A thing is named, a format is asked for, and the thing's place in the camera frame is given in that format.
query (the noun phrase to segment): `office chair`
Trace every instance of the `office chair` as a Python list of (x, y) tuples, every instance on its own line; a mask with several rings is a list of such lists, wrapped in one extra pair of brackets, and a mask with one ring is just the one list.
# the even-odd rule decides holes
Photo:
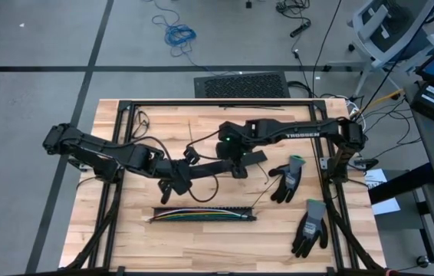
[[(356, 34), (348, 50), (356, 50), (362, 60), (332, 61), (327, 65), (362, 68), (354, 94), (358, 95), (370, 74), (377, 71), (386, 74), (385, 69), (389, 70), (398, 59), (407, 61), (429, 44), (423, 30), (417, 36), (415, 33), (433, 9), (434, 0), (369, 0), (347, 23)], [(400, 56), (412, 38), (413, 42)], [(400, 89), (390, 77), (388, 80)]]

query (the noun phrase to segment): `coiled blue cable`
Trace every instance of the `coiled blue cable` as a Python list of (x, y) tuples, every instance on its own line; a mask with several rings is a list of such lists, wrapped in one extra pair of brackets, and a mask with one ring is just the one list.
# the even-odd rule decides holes
[(189, 53), (193, 51), (192, 49), (192, 41), (196, 39), (196, 32), (193, 31), (188, 25), (178, 24), (180, 20), (179, 13), (170, 8), (163, 8), (159, 6), (156, 0), (142, 0), (144, 2), (153, 2), (154, 5), (161, 11), (164, 12), (172, 12), (176, 15), (176, 20), (170, 24), (166, 20), (164, 15), (154, 15), (152, 18), (152, 23), (159, 26), (164, 26), (166, 28), (164, 34), (164, 42), (171, 47), (170, 54), (171, 57), (177, 58), (185, 55), (188, 61), (194, 66), (200, 67), (208, 71), (210, 74), (214, 76), (222, 76), (228, 73), (236, 74), (235, 72), (227, 71), (222, 74), (214, 74), (210, 69), (206, 66), (197, 65), (192, 61), (192, 58), (189, 56)]

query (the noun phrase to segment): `paper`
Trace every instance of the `paper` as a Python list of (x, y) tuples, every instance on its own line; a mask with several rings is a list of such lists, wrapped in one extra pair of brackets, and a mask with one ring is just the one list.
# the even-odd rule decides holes
[[(371, 169), (367, 171), (365, 175), (365, 183), (372, 189), (381, 185), (382, 183), (387, 182), (386, 176), (382, 169)], [(388, 212), (396, 212), (401, 208), (398, 205), (398, 202), (395, 198), (387, 199), (383, 202), (379, 202), (377, 204), (372, 205), (372, 210), (374, 215), (386, 214)]]

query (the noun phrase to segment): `wooden table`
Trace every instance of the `wooden table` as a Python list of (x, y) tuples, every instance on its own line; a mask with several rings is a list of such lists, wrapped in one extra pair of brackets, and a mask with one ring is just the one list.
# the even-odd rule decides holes
[[(326, 104), (329, 117), (347, 115), (344, 100), (327, 99)], [(93, 135), (111, 140), (117, 105), (118, 100), (100, 100), (94, 118)], [(217, 106), (151, 106), (142, 109), (150, 117), (147, 135), (161, 139), (174, 159), (182, 157), (185, 145), (191, 139), (196, 140), (210, 134), (226, 120), (237, 124), (260, 118), (273, 118), (283, 122), (310, 120), (305, 107), (266, 110), (224, 109)], [(214, 136), (197, 143), (195, 148), (202, 155), (215, 156), (217, 142), (217, 136)], [(146, 219), (152, 216), (152, 207), (162, 206), (158, 180), (126, 173), (110, 269), (116, 270), (119, 265), (123, 265), (127, 271), (319, 272), (325, 271), (327, 266), (335, 267), (331, 238), (326, 249), (319, 248), (319, 242), (316, 242), (305, 259), (291, 254), (291, 243), (298, 222), (306, 211), (306, 200), (322, 200), (311, 140), (283, 140), (275, 145), (257, 147), (256, 150), (264, 150), (268, 157), (268, 161), (261, 164), (265, 172), (287, 163), (291, 154), (303, 156), (307, 162), (293, 200), (288, 204), (272, 202), (270, 195), (278, 185), (275, 183), (255, 205), (254, 213), (258, 217), (256, 222), (150, 224)], [(218, 175), (219, 193), (211, 202), (197, 203), (188, 193), (178, 196), (173, 192), (166, 206), (250, 206), (273, 179), (265, 185), (266, 176), (256, 165), (248, 167), (248, 174), (247, 179), (233, 179), (229, 173)], [(91, 176), (92, 172), (83, 173), (81, 180)], [(349, 177), (363, 181), (361, 172), (351, 170)], [(93, 233), (101, 187), (102, 183), (96, 180), (85, 182), (79, 187), (60, 266), (70, 263)], [(215, 190), (215, 180), (194, 180), (192, 190), (197, 197), (207, 198)], [(348, 182), (344, 184), (344, 194), (353, 233), (374, 260), (385, 266), (367, 188)], [(345, 266), (349, 267), (347, 246), (343, 235), (340, 231), (339, 233)], [(103, 244), (101, 242), (99, 265), (104, 252)]]

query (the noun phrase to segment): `gray glove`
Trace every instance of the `gray glove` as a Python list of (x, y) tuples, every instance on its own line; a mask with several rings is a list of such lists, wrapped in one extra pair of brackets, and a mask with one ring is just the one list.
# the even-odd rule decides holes
[(327, 247), (327, 228), (323, 220), (326, 205), (313, 199), (307, 200), (307, 212), (301, 220), (292, 243), (292, 253), (295, 257), (306, 258), (311, 252), (312, 246), (321, 238), (319, 246)]
[(280, 184), (277, 191), (271, 195), (270, 199), (277, 203), (285, 201), (289, 203), (294, 197), (295, 191), (299, 187), (299, 182), (302, 176), (302, 166), (306, 162), (300, 156), (290, 156), (288, 165), (282, 165), (275, 169), (271, 169), (268, 175), (273, 177), (282, 174)]

